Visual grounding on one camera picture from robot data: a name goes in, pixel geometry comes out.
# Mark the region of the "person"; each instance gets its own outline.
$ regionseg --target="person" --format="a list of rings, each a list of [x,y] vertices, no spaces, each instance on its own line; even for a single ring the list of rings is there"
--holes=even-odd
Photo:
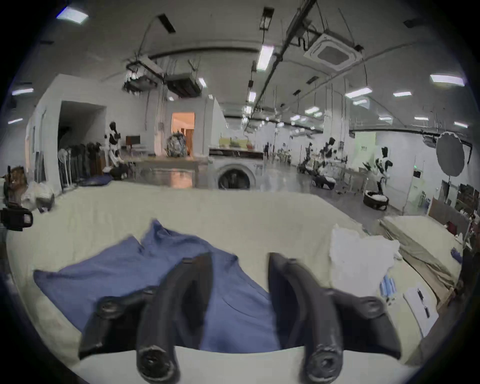
[[[265,156],[267,156],[267,160],[268,160],[268,142],[264,147],[264,158],[265,158]]]

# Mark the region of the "pipe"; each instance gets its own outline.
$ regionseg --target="pipe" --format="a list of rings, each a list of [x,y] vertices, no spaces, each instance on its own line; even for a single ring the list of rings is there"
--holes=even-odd
[[[306,96],[308,96],[309,94],[311,94],[312,92],[317,92],[318,89],[330,84],[333,80],[335,80],[336,78],[339,78],[339,77],[343,77],[345,76],[346,74],[352,72],[352,70],[354,68],[356,68],[357,66],[359,65],[363,65],[365,63],[367,63],[368,61],[370,60],[373,60],[373,59],[378,59],[378,58],[381,58],[383,57],[384,55],[388,54],[388,53],[391,53],[391,52],[394,52],[398,49],[403,49],[403,48],[408,48],[408,47],[412,47],[412,46],[415,46],[417,44],[435,44],[434,41],[414,41],[414,42],[411,42],[411,43],[405,43],[405,44],[400,44],[400,45],[397,45],[397,46],[394,46],[394,47],[390,47],[390,48],[387,48],[387,49],[384,49],[383,51],[380,51],[378,53],[375,53],[374,55],[371,55],[369,57],[367,57],[365,60],[362,60],[362,61],[358,61],[357,63],[353,64],[352,66],[344,69],[343,71],[340,71],[338,72],[337,74],[335,74],[334,76],[331,76],[330,78],[328,78],[327,80],[325,80],[324,82],[318,84],[317,87],[315,87],[314,89],[310,90],[309,92],[305,93],[302,97],[300,97],[299,99],[295,100],[295,101],[292,101],[291,103],[288,103],[288,104],[285,104],[284,105],[284,108],[283,110],[285,110],[287,107],[290,107],[291,105],[299,102],[300,100],[304,99]]]
[[[262,91],[260,92],[260,95],[257,97],[257,101],[255,102],[255,105],[252,108],[252,114],[255,113],[255,110],[258,107],[258,103],[262,99],[262,96],[264,95],[268,84],[270,83],[270,80],[272,79],[272,76],[275,72],[275,69],[279,65],[279,63],[283,60],[283,55],[287,51],[287,48],[290,46],[290,42],[292,39],[295,37],[295,34],[297,33],[298,29],[303,26],[303,20],[305,17],[307,17],[308,13],[314,6],[316,0],[307,0],[303,7],[300,9],[300,12],[298,13],[297,17],[293,19],[292,23],[290,24],[290,27],[288,28],[287,32],[287,37],[283,43],[282,49],[280,51],[280,54],[276,57],[273,65],[272,65],[272,70],[268,74],[268,77],[265,81],[264,87],[262,88]]]

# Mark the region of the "washing machine door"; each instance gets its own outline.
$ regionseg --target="washing machine door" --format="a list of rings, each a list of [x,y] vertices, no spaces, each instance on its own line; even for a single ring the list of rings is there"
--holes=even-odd
[[[228,169],[218,177],[219,189],[250,189],[250,177],[238,168]]]

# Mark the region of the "washing machine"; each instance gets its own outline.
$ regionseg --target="washing machine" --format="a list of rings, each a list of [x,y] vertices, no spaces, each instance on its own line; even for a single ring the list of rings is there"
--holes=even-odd
[[[208,187],[211,189],[259,189],[264,178],[262,152],[236,148],[210,148]]]

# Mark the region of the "beige fabric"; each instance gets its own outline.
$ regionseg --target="beige fabric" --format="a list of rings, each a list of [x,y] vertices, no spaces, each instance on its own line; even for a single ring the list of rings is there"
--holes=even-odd
[[[427,216],[388,216],[378,220],[377,233],[400,241],[400,253],[428,283],[438,303],[446,300],[460,276],[461,264],[450,254],[461,244],[440,223]]]
[[[115,181],[71,191],[56,200],[51,212],[34,212],[31,228],[10,231],[7,237],[13,279],[30,319],[45,344],[68,366],[78,361],[80,332],[41,293],[33,270],[57,271],[129,234],[140,239],[153,218],[236,254],[242,269],[265,289],[268,252],[302,260],[321,284],[330,286],[333,226],[365,236],[359,223],[310,194],[173,190]],[[391,272],[399,292],[403,285],[421,280],[404,262],[396,261]],[[420,342],[420,330],[402,301],[389,313],[402,343],[402,361],[406,361]]]

